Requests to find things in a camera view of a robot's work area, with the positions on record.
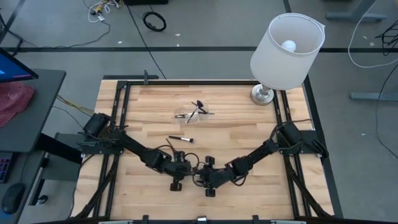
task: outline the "computer monitor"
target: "computer monitor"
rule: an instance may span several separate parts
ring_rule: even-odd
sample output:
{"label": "computer monitor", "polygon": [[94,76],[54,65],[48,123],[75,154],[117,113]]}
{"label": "computer monitor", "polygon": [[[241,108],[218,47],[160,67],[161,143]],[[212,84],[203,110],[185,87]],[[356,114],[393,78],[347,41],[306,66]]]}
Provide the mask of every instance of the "computer monitor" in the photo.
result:
{"label": "computer monitor", "polygon": [[0,48],[0,83],[30,80],[39,76]]}

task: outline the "wooden tabletop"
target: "wooden tabletop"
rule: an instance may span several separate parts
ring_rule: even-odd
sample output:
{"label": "wooden tabletop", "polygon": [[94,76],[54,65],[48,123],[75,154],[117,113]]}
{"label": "wooden tabletop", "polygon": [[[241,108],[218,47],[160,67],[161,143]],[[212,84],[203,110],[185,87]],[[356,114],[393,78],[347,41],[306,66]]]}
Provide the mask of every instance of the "wooden tabletop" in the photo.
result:
{"label": "wooden tabletop", "polygon": [[[102,81],[97,113],[111,114],[116,83],[117,80]],[[194,138],[194,144],[170,141],[177,150],[194,152],[201,161],[205,156],[213,156],[215,166],[223,167],[232,159],[258,148],[276,125],[274,106],[253,104],[249,97],[251,88],[250,85],[132,86],[126,118],[127,134],[147,147],[166,144],[168,135]],[[289,90],[287,96],[292,119],[309,118],[303,90]],[[175,110],[196,100],[202,100],[214,115],[197,124],[176,124],[173,119]],[[117,119],[122,103],[119,105]],[[312,128],[310,122],[297,123],[297,126],[302,130]],[[314,154],[303,154],[300,158],[307,188],[327,212],[333,213],[320,159]],[[196,163],[194,157],[187,159]],[[102,155],[94,156],[81,168],[72,215],[82,210],[96,190],[102,160]],[[253,215],[259,215],[260,219],[293,218],[285,166],[279,153],[254,165],[242,187],[231,182],[224,184],[216,190],[215,198],[205,197],[205,189],[195,186],[189,177],[182,181],[181,192],[171,192],[171,181],[170,176],[154,172],[136,155],[125,151],[119,162],[111,218],[140,220],[143,215],[156,220],[193,220],[201,215],[222,220],[249,220]],[[304,214],[297,188],[296,193],[300,214]]]}

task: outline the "pink towel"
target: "pink towel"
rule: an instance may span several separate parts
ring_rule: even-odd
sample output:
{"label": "pink towel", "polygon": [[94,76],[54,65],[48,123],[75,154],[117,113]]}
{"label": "pink towel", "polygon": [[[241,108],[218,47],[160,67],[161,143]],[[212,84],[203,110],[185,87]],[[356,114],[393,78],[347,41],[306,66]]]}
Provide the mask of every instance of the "pink towel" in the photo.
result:
{"label": "pink towel", "polygon": [[0,83],[0,128],[25,110],[34,92],[32,86],[21,82]]}

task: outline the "silver lamp base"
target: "silver lamp base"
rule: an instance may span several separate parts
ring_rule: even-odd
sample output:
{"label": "silver lamp base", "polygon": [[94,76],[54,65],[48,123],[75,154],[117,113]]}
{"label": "silver lamp base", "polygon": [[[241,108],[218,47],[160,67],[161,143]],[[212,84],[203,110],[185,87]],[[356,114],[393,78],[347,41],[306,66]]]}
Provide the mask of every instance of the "silver lamp base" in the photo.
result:
{"label": "silver lamp base", "polygon": [[274,91],[264,85],[258,84],[251,90],[250,99],[257,105],[265,106],[274,99]]}

